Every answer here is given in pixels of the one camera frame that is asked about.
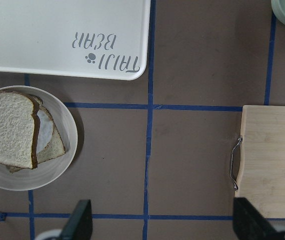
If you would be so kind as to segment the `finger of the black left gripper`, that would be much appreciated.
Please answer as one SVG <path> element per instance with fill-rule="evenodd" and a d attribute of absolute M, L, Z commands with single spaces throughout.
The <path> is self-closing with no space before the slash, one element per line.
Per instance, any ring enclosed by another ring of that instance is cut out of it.
<path fill-rule="evenodd" d="M 60 233 L 61 240 L 90 240 L 93 233 L 91 200 L 80 200 Z"/>

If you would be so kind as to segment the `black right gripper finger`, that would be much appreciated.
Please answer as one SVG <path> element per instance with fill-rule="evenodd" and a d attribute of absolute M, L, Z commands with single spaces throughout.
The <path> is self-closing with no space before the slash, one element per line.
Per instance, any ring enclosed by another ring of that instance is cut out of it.
<path fill-rule="evenodd" d="M 245 197 L 233 199 L 232 228 L 239 240 L 269 240 L 278 233 Z"/>

